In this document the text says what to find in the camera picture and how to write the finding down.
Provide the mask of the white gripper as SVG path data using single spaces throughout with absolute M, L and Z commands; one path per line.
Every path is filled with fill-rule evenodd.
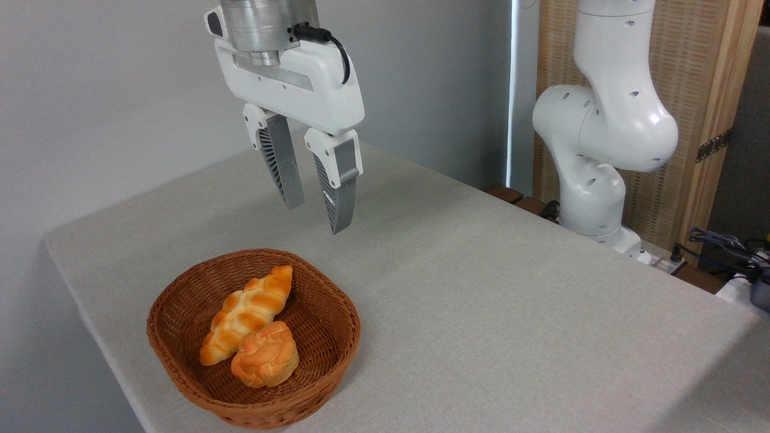
M 337 234 L 354 217 L 357 176 L 363 173 L 354 128 L 364 106 L 354 66 L 344 64 L 338 47 L 297 37 L 297 25 L 319 27 L 317 13 L 314 5 L 218 5 L 206 13 L 205 24 L 229 89 L 248 102 L 242 111 L 248 139 L 288 209 L 305 198 L 286 117 L 313 127 L 304 140 Z

